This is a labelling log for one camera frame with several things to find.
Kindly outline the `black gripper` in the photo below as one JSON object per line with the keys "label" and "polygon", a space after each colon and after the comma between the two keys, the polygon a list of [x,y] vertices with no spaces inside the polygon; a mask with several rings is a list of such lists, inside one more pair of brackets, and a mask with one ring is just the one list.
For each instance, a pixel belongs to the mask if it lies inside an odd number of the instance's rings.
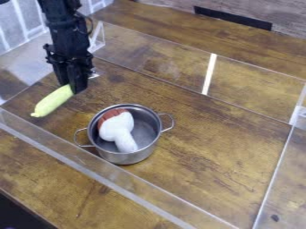
{"label": "black gripper", "polygon": [[73,94],[86,89],[92,65],[88,52],[90,31],[85,21],[47,21],[50,44],[42,46],[60,85],[69,82]]}

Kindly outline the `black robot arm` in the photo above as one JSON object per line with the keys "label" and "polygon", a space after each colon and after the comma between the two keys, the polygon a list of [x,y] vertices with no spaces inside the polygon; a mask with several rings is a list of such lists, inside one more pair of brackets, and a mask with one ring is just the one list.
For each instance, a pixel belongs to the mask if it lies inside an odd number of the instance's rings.
{"label": "black robot arm", "polygon": [[80,0],[37,1],[50,32],[51,43],[42,46],[46,63],[51,65],[60,85],[68,85],[77,94],[85,90],[93,73],[93,55],[88,51],[92,29],[85,26],[88,17],[77,12]]}

